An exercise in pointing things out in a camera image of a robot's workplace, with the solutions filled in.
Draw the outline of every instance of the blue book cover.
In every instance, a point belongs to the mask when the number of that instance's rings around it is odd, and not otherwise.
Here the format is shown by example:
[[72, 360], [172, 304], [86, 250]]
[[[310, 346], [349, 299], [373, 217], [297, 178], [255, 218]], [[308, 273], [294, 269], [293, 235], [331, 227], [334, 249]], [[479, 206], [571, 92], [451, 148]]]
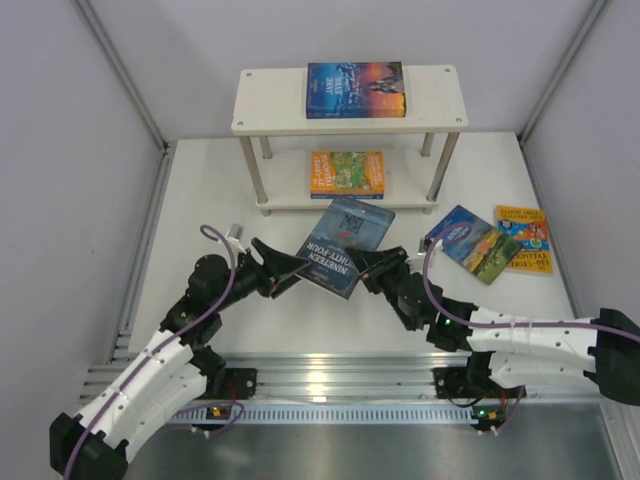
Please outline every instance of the blue book cover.
[[310, 63], [307, 118], [404, 117], [401, 62]]
[[395, 216], [352, 198], [334, 199], [297, 253], [311, 261], [298, 275], [348, 300], [359, 276], [345, 247], [376, 250]]
[[522, 249], [522, 244], [489, 225], [477, 215], [458, 205], [427, 233], [427, 239], [437, 237], [454, 223], [469, 222], [471, 232], [459, 241], [466, 231], [455, 228], [444, 239], [442, 250], [484, 283], [491, 285]]

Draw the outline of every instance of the shelf post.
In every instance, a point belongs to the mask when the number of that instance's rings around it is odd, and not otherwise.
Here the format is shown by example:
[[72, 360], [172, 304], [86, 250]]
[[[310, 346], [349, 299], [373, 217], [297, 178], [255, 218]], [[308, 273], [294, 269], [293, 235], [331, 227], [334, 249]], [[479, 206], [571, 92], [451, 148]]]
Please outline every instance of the shelf post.
[[435, 133], [429, 133], [424, 136], [424, 142], [422, 143], [422, 150], [420, 150], [420, 155], [423, 157], [431, 156], [431, 146], [433, 145], [433, 139], [435, 138]]
[[447, 141], [444, 143], [442, 155], [440, 155], [440, 161], [438, 162], [438, 168], [436, 168], [436, 173], [433, 176], [433, 181], [431, 182], [431, 188], [427, 194], [427, 201], [431, 203], [438, 201], [438, 194], [440, 193], [440, 187], [442, 187], [444, 174], [447, 172], [447, 167], [449, 166], [453, 149], [456, 147], [456, 143], [458, 142], [458, 137], [460, 137], [460, 132], [452, 132], [447, 135]]
[[256, 199], [258, 204], [264, 205], [269, 200], [267, 193], [264, 191], [264, 185], [262, 184], [262, 178], [260, 177], [260, 170], [258, 169], [258, 163], [256, 162], [256, 154], [253, 151], [253, 145], [251, 144], [251, 137], [242, 136], [240, 138], [240, 145], [242, 146], [242, 153], [244, 153], [244, 159], [247, 162], [247, 168], [249, 169], [249, 175], [251, 176], [251, 182], [253, 183], [253, 189], [256, 192]]
[[260, 137], [260, 148], [262, 149], [262, 158], [269, 159], [273, 157], [271, 145], [269, 145], [269, 137]]

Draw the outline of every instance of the book cover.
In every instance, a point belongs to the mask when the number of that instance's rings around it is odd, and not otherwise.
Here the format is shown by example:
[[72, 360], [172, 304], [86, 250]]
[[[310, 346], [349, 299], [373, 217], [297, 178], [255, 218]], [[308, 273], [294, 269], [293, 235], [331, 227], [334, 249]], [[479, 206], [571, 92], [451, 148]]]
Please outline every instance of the book cover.
[[359, 276], [344, 249], [377, 249], [395, 216], [353, 198], [335, 198], [297, 253], [311, 261], [298, 276], [348, 300]]
[[525, 272], [553, 273], [549, 229], [544, 210], [498, 205], [496, 217], [498, 229], [522, 244], [522, 250], [509, 268]]
[[307, 118], [404, 117], [401, 62], [310, 63]]
[[313, 152], [310, 191], [311, 198], [383, 198], [383, 153]]
[[[471, 232], [460, 241], [443, 245], [443, 251], [484, 283], [491, 285], [522, 249], [517, 240], [492, 227], [480, 217], [458, 205], [427, 234], [432, 240], [446, 227], [458, 222], [469, 222]], [[461, 231], [454, 229], [445, 242], [455, 239]]]

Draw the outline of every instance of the white plastic casing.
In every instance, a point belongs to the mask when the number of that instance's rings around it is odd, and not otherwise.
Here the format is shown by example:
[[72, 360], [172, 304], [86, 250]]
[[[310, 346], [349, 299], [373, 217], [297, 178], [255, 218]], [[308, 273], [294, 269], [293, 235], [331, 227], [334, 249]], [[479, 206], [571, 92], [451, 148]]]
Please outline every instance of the white plastic casing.
[[571, 324], [590, 323], [592, 318], [563, 322], [562, 328], [540, 328], [539, 322], [557, 322], [534, 317], [507, 315], [480, 307], [469, 319], [474, 323], [529, 323], [525, 328], [472, 328], [467, 337], [475, 352], [507, 352], [532, 355], [545, 360], [556, 360], [566, 366], [595, 372], [595, 358], [588, 354], [589, 347], [596, 346], [597, 330], [571, 328]]
[[584, 371], [565, 363], [527, 355], [494, 353], [489, 361], [491, 380], [503, 388], [520, 385], [558, 385], [598, 391]]
[[[131, 365], [100, 396], [79, 412], [82, 415], [80, 423], [86, 427], [115, 393], [118, 398], [92, 428], [92, 433], [103, 431], [106, 434], [105, 443], [112, 448], [117, 447], [122, 440], [128, 440], [129, 461], [164, 421], [182, 405], [200, 396], [206, 388], [206, 378], [199, 374], [196, 367], [186, 365], [193, 358], [193, 353], [191, 347], [180, 344], [179, 338], [174, 339], [156, 355], [151, 355], [157, 346], [172, 335], [170, 331], [156, 332]], [[150, 357], [150, 360], [135, 379], [124, 391], [120, 391], [120, 385], [147, 357]], [[145, 437], [144, 441], [138, 441], [135, 435]]]

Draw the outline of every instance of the yellow book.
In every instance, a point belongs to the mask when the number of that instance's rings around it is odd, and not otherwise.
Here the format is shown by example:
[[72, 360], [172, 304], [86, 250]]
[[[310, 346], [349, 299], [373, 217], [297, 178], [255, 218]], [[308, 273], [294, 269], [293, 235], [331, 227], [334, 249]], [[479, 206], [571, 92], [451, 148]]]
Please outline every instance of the yellow book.
[[313, 152], [311, 198], [384, 197], [382, 152]]
[[499, 205], [496, 217], [498, 229], [522, 244], [522, 250], [509, 264], [509, 268], [526, 272], [553, 273], [549, 228], [544, 210]]

